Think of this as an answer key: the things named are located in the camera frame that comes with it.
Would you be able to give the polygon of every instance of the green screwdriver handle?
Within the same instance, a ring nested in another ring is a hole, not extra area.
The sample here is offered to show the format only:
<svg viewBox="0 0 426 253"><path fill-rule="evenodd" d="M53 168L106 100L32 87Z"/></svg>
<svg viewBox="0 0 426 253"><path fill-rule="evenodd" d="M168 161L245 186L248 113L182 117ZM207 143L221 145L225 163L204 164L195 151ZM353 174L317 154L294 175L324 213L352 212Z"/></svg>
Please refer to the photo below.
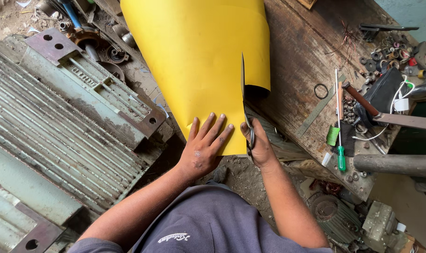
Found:
<svg viewBox="0 0 426 253"><path fill-rule="evenodd" d="M338 146L338 169L345 171L344 147Z"/></svg>

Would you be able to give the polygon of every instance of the logo on shirt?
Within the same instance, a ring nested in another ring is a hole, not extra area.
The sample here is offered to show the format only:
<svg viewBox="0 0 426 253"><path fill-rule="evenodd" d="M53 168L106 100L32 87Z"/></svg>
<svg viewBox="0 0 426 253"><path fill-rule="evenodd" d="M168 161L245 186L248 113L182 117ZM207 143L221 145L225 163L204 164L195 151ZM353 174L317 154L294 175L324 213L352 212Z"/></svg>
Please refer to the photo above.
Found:
<svg viewBox="0 0 426 253"><path fill-rule="evenodd" d="M162 239L158 240L158 243L161 243L163 241L169 241L169 239L172 239L172 238L176 239L177 241L180 241L180 240L187 241L188 237L190 237L190 236L187 235L187 233L170 234L170 235L167 235L167 236L163 237Z"/></svg>

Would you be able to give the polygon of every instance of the wooden workbench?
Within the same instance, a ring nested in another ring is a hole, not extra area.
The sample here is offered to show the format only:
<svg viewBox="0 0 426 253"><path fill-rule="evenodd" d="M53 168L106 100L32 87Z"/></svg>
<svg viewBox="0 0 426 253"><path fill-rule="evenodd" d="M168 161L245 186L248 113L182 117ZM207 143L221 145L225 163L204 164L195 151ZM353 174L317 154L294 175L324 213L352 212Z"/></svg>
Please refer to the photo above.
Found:
<svg viewBox="0 0 426 253"><path fill-rule="evenodd" d="M296 0L264 2L271 34L271 93L265 98L250 97L247 93L246 102L317 163L296 161L292 167L310 170L322 168L327 171L319 164L327 152L331 153L331 147L325 141L329 126L337 121L336 98L331 99L300 139L295 135L320 101L313 88L322 83L331 89L335 83L335 68L339 69L338 76L345 75L354 87L360 88L363 78L356 79L354 75L354 69L359 71L363 68L358 58L370 57L374 47L388 33L381 32L373 43L367 43L362 39L358 25L398 23L373 0L318 0L311 10ZM355 52L351 54L351 58L347 47L340 47L344 39L343 22L348 25L347 30L356 31L359 38L352 48ZM404 34L412 43L417 43L408 33ZM393 130L394 137L399 129L396 127ZM379 153L375 148L363 149L363 144L363 141L356 142L357 153ZM350 190L366 199L376 175L352 183L346 182L345 176L354 171L352 158L347 158L346 163L347 170L342 173L334 169L336 161L332 158L327 166L330 178L336 176Z"/></svg>

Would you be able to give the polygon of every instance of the hand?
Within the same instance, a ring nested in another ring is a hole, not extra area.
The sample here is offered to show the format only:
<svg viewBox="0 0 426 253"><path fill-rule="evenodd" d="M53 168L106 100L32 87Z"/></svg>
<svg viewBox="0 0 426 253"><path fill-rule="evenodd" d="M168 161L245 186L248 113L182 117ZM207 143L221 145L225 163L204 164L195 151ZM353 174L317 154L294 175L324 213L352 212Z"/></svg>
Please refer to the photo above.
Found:
<svg viewBox="0 0 426 253"><path fill-rule="evenodd" d="M197 132L199 118L194 118L187 145L177 164L193 180L207 175L218 166L222 156L217 156L217 153L233 131L233 124L229 124L218 136L226 115L221 114L210 129L214 116L214 112L210 113L199 132Z"/></svg>
<svg viewBox="0 0 426 253"><path fill-rule="evenodd" d="M253 163L260 168L261 172L264 172L263 170L272 163L278 163L278 160L260 121L256 118L250 118L249 123L253 126L255 135L253 139L253 149L251 150L252 160ZM246 122L241 124L240 129L247 141L250 141L250 128L247 126Z"/></svg>

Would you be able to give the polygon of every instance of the yellow paper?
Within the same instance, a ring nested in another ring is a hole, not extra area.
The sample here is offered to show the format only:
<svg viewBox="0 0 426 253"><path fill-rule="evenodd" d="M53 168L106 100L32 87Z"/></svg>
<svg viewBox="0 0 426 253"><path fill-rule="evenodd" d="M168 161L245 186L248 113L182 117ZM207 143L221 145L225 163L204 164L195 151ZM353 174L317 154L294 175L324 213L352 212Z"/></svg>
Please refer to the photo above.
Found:
<svg viewBox="0 0 426 253"><path fill-rule="evenodd" d="M270 89L262 0L121 0L124 18L185 138L194 117L225 113L235 130L222 155L246 153L241 52L247 85Z"/></svg>

